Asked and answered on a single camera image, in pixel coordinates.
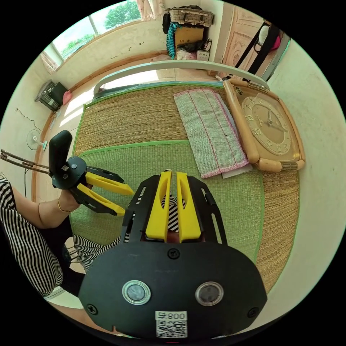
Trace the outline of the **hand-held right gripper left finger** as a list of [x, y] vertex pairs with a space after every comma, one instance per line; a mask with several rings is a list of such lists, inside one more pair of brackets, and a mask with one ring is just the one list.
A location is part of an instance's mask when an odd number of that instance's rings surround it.
[[152, 241], [167, 241], [171, 178], [171, 172], [162, 172], [159, 176], [145, 231]]

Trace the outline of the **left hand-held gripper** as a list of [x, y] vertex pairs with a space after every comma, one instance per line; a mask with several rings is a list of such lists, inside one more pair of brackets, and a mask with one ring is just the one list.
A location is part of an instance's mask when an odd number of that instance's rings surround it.
[[51, 178], [54, 187], [69, 190], [79, 204], [96, 213], [123, 216], [125, 209], [99, 195], [93, 187], [122, 195], [134, 194], [118, 174], [87, 166], [78, 156], [70, 157], [60, 168], [51, 167]]

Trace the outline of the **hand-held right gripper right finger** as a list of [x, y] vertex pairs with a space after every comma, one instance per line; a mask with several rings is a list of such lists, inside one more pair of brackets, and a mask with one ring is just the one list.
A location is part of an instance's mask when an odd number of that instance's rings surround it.
[[179, 242], [197, 241], [201, 229], [186, 173], [177, 172], [177, 211]]

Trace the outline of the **person's left hand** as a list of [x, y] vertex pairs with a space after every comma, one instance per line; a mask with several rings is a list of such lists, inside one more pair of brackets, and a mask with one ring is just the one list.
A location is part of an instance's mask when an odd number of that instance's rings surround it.
[[80, 206], [80, 203], [76, 201], [73, 194], [69, 190], [61, 190], [57, 204], [60, 211], [64, 213], [71, 213]]

